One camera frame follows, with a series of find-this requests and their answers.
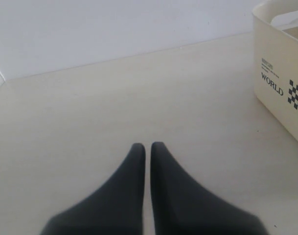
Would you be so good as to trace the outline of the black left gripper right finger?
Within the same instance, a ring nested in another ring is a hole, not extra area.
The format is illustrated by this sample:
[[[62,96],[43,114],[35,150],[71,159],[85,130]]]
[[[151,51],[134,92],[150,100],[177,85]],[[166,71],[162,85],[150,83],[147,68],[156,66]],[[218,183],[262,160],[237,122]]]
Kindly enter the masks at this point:
[[[150,186],[158,235],[266,235],[254,214],[200,185],[163,142],[151,146]]]

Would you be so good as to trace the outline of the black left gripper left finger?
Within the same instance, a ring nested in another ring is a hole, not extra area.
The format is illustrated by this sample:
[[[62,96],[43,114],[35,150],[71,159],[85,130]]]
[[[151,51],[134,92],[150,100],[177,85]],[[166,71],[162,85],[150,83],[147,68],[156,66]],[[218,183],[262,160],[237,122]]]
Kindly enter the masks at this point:
[[[93,194],[53,216],[43,235],[141,235],[145,147],[131,146],[113,175]]]

